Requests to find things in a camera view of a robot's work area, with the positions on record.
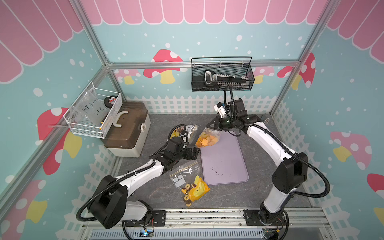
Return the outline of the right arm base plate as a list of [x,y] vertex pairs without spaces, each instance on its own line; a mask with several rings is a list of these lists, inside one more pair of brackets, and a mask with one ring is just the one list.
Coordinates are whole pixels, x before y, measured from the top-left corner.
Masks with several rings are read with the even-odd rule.
[[247,226],[275,226],[284,227],[287,223],[287,217],[283,211],[270,214],[267,210],[243,210],[243,217]]

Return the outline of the clear labelled plastic bag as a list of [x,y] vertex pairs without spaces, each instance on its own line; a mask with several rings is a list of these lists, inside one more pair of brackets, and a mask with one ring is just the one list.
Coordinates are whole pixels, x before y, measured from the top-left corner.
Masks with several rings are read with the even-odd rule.
[[94,90],[84,90],[75,103],[74,110],[81,116],[80,120],[88,120],[97,127],[103,124],[103,120],[108,114],[106,107],[98,99]]

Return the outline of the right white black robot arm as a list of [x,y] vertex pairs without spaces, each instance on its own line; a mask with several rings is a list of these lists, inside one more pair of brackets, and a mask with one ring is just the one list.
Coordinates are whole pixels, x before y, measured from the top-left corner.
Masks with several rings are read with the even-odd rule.
[[[217,116],[207,127],[229,133],[239,130],[255,140],[277,166],[271,177],[273,187],[268,197],[261,203],[258,213],[245,215],[245,218],[255,219],[262,225],[273,225],[278,220],[288,219],[285,206],[293,196],[314,199],[327,196],[331,190],[330,182],[309,162],[308,156],[303,152],[297,153],[284,144],[257,115],[248,114],[243,100],[233,98],[233,88],[230,85],[224,88],[224,95],[227,94],[231,96],[230,102],[224,101],[215,106]],[[322,179],[325,188],[321,193],[308,194],[297,190],[307,180],[308,170],[312,170]]]

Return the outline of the aluminium front rail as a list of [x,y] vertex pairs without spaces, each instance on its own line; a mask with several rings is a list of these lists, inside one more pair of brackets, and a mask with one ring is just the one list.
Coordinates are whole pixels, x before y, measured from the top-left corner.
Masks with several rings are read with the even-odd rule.
[[136,222],[106,230],[101,224],[83,224],[80,240],[264,240],[277,233],[285,240],[335,240],[321,208],[286,208],[271,225],[263,225],[252,209],[164,209],[145,228]]

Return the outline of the lilac plastic tray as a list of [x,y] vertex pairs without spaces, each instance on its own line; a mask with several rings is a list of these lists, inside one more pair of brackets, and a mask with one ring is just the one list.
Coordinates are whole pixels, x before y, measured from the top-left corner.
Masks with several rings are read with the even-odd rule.
[[213,146],[201,149],[204,181],[208,185],[245,183],[249,174],[238,142],[228,132],[221,133]]

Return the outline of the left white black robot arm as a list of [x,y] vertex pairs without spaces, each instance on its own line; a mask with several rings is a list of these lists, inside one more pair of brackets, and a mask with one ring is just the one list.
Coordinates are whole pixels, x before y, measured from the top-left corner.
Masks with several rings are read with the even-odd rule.
[[107,175],[93,196],[76,213],[80,222],[98,221],[105,229],[118,223],[134,222],[147,228],[153,222],[153,209],[143,200],[130,202],[137,189],[171,171],[180,160],[196,160],[199,150],[189,147],[192,125],[179,124],[169,133],[165,144],[141,167],[118,177]]

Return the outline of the brown lidded storage box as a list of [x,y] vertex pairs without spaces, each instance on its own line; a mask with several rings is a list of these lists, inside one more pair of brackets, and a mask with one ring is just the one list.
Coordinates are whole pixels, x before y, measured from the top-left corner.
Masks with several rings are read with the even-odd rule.
[[102,139],[104,147],[117,157],[138,158],[150,125],[149,111],[143,102],[125,102]]

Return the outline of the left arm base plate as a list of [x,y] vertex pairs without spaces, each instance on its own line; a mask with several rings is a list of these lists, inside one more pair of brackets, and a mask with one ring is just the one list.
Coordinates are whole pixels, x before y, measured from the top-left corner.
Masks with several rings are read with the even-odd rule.
[[166,211],[150,210],[141,220],[125,221],[125,227],[164,227],[166,221]]

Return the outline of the black mesh wall basket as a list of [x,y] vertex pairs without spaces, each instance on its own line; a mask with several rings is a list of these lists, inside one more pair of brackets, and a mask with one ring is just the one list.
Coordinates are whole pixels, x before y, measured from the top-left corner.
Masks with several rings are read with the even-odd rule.
[[251,63],[252,57],[192,58],[192,91],[223,91],[227,85],[234,91],[250,91],[255,81]]

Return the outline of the black tape roll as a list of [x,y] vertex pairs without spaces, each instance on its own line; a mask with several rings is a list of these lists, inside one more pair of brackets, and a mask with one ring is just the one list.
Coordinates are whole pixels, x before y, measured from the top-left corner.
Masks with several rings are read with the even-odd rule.
[[104,99],[104,105],[108,108],[111,109],[115,102],[117,100],[117,96],[108,96]]

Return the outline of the socket wrench set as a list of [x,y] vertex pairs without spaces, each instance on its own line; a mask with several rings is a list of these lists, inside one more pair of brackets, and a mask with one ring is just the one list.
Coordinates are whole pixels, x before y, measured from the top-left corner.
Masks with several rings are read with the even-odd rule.
[[203,77],[207,87],[225,87],[229,85],[233,88],[240,89],[248,86],[248,80],[244,76],[236,78],[235,75],[225,75],[211,71],[205,71]]

